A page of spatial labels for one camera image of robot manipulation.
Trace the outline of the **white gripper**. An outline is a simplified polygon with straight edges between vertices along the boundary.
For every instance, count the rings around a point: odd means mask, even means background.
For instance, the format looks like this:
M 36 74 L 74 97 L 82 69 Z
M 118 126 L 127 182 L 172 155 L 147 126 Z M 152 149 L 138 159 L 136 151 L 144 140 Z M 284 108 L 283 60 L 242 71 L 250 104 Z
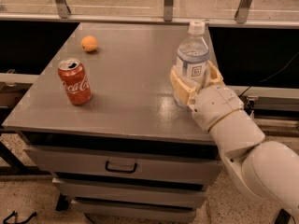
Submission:
M 223 76 L 211 61 L 207 61 L 204 89 L 199 91 L 200 84 L 179 75 L 175 66 L 170 71 L 170 82 L 176 102 L 180 106 L 190 106 L 192 118 L 205 132 L 221 119 L 244 108 L 238 95 L 223 85 Z

